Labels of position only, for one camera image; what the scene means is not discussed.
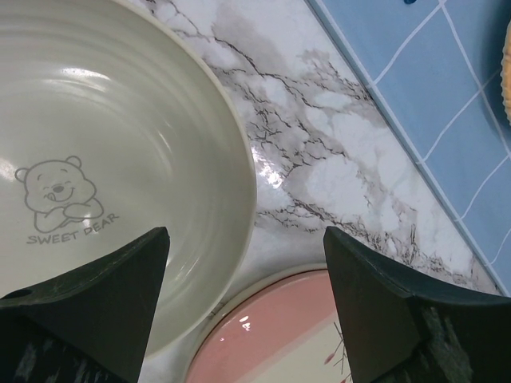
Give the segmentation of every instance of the black object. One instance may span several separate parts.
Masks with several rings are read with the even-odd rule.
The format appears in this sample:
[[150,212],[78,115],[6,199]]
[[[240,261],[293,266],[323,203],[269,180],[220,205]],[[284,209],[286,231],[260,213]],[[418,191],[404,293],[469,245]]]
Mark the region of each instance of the black object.
[[354,383],[511,381],[511,299],[438,281],[336,227],[324,237]]
[[155,228],[0,300],[0,382],[136,383],[169,238]]

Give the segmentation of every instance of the pink plate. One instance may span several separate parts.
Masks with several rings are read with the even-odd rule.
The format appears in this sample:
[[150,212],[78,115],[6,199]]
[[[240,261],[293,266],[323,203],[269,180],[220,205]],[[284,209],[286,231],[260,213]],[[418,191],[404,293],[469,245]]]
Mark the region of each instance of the pink plate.
[[209,334],[187,383],[347,383],[351,381],[326,270],[264,288]]

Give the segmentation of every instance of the bear arm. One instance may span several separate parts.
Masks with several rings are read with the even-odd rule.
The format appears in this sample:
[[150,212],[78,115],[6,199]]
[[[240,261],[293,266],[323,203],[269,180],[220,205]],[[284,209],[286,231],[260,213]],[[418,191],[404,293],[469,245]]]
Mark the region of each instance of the bear arm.
[[101,217],[102,214],[103,207],[95,198],[86,203],[72,203],[64,210],[66,217],[75,219],[92,219]]
[[49,213],[35,213],[35,227],[41,233],[50,233],[60,227],[67,218],[64,216],[64,209],[58,207]]

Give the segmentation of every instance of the bear face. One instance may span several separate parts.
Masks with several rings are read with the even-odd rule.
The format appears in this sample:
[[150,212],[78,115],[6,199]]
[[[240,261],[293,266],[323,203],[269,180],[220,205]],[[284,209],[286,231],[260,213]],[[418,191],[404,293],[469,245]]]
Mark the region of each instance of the bear face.
[[65,161],[44,161],[32,168],[18,169],[15,175],[25,184],[26,206],[49,213],[58,207],[90,201],[96,195],[96,187],[85,178],[80,166],[80,159],[71,156]]

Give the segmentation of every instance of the bear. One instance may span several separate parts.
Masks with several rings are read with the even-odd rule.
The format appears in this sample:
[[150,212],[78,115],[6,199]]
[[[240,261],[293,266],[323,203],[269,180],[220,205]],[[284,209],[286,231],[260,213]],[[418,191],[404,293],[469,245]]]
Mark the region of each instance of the bear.
[[96,186],[85,178],[76,156],[19,168],[14,176],[25,185],[25,205],[34,212],[34,226],[41,233],[103,215]]

